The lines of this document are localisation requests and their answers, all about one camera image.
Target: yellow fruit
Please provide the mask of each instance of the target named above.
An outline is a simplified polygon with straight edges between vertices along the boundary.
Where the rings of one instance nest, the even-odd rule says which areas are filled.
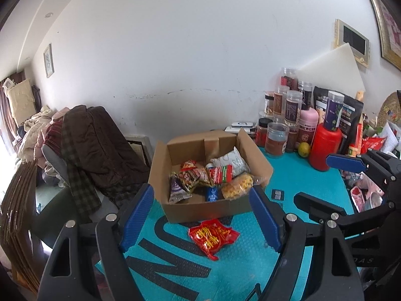
[[[298,146],[298,154],[301,157],[308,157],[310,153],[310,146],[307,142],[302,142]]]

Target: teal table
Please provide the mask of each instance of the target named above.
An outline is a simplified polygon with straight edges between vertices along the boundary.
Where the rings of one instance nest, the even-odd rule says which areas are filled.
[[[269,159],[274,174],[266,187],[284,190],[283,209],[310,221],[298,210],[293,197],[302,191],[353,213],[348,192],[338,170],[319,172],[298,154]],[[224,218],[222,222],[240,232],[238,240],[222,248],[218,261],[206,258],[188,237],[190,224],[169,224],[157,201],[154,202],[135,246],[125,253],[133,277],[145,300],[242,301],[260,283],[265,287],[278,254],[267,246],[253,213]],[[292,300],[300,300],[312,256],[305,248]]]

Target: pink bottle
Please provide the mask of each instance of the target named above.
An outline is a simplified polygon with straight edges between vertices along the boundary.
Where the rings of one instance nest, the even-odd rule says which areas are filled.
[[[313,107],[310,107],[308,110],[301,110],[298,138],[295,143],[295,148],[298,148],[299,144],[304,141],[308,144],[312,143],[318,122],[319,113]]]

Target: open cardboard box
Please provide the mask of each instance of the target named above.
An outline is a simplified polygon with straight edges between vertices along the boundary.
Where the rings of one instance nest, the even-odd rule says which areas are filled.
[[[155,198],[162,205],[170,223],[199,221],[251,211],[248,195],[235,200],[206,202],[204,195],[194,193],[191,198],[178,204],[168,204],[171,171],[179,171],[180,165],[188,160],[205,165],[210,159],[223,156],[234,147],[249,165],[253,175],[266,178],[263,183],[263,186],[266,186],[273,174],[273,168],[243,129],[238,136],[216,130],[176,137],[167,145],[161,141],[158,142],[150,170],[149,184],[153,187]]]

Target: red container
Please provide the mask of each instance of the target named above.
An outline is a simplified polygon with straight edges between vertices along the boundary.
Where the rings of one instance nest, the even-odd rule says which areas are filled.
[[[319,171],[327,171],[330,167],[326,164],[326,157],[330,153],[337,153],[341,143],[341,131],[329,131],[324,128],[323,123],[316,128],[312,149],[309,155],[309,163]]]

